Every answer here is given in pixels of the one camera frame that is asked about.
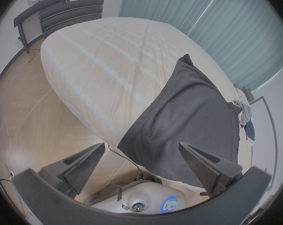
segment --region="gray cloth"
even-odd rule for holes
[[[243,113],[241,114],[240,125],[245,126],[248,121],[250,121],[252,117],[252,110],[247,104],[244,104],[242,101],[234,100],[234,105],[241,107],[243,109]]]
[[[187,54],[118,148],[155,175],[203,187],[181,156],[179,142],[237,162],[241,110],[226,102]]]

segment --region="blue cloth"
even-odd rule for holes
[[[247,137],[255,141],[255,129],[254,129],[251,119],[245,125],[245,131],[246,131]]]

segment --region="teal curtain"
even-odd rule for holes
[[[283,23],[267,0],[214,0],[199,19],[211,1],[123,0],[119,16],[190,32],[233,84],[254,90],[283,66]]]

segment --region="wooden floor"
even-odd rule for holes
[[[35,43],[31,49],[40,49],[42,42]],[[30,50],[29,54],[24,52],[17,58],[0,80],[0,179],[9,179],[11,169],[15,175],[27,168],[38,172],[46,165],[100,142],[52,90],[42,67],[40,51]],[[132,182],[138,174],[132,163],[106,147],[75,200],[85,202],[109,182]],[[2,184],[17,208],[22,213],[24,209],[26,214],[12,184],[7,181]],[[207,199],[184,187],[169,185],[185,193],[189,206]]]

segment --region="curtain pleat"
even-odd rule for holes
[[[123,0],[120,17],[169,23],[185,34],[211,0]],[[189,37],[233,84],[255,88],[283,66],[283,23],[267,0],[214,0]]]

